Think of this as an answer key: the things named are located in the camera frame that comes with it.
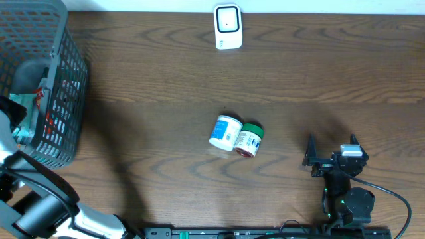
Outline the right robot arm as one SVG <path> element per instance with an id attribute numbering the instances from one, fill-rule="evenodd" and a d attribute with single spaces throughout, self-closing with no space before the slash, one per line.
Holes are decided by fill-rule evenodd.
<path id="1" fill-rule="evenodd" d="M 349 144 L 342 144 L 340 150 L 328 158 L 318 156 L 314 138 L 309 138 L 302 165 L 311 167 L 312 177 L 324 178 L 322 208 L 330 219 L 328 229 L 362 227 L 371 221 L 374 194 L 351 186 L 351 179 L 363 171 L 368 160 L 369 156 L 354 135 Z"/>

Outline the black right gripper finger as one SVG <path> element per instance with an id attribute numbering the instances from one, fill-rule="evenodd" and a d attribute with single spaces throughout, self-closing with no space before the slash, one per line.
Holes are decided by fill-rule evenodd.
<path id="1" fill-rule="evenodd" d="M 307 143 L 307 149 L 302 161 L 303 166 L 312 166 L 318 162 L 317 150 L 315 147 L 314 136 L 310 135 Z"/>
<path id="2" fill-rule="evenodd" d="M 369 155 L 361 147 L 361 144 L 358 142 L 354 134 L 350 136 L 350 144 L 354 147 L 354 150 L 351 152 L 351 157 L 362 157 L 365 161 L 369 160 Z"/>

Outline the white blue label jar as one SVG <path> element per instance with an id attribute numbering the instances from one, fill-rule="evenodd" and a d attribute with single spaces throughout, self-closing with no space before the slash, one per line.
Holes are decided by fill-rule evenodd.
<path id="1" fill-rule="evenodd" d="M 235 118 L 219 115 L 209 138 L 209 143 L 219 149 L 232 151 L 242 126 L 242 123 Z"/>

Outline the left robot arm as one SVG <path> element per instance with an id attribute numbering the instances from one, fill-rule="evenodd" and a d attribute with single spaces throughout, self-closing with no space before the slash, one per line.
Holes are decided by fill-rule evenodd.
<path id="1" fill-rule="evenodd" d="M 80 203 L 69 183 L 19 150 L 11 129 L 26 114 L 1 97 L 1 227 L 17 238 L 144 238 L 124 219 Z"/>

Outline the green lid white jar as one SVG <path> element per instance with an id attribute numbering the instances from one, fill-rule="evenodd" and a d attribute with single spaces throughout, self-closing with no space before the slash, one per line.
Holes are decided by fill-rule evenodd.
<path id="1" fill-rule="evenodd" d="M 264 130 L 252 123 L 246 123 L 234 145 L 234 150 L 241 156 L 255 157 L 264 137 Z"/>

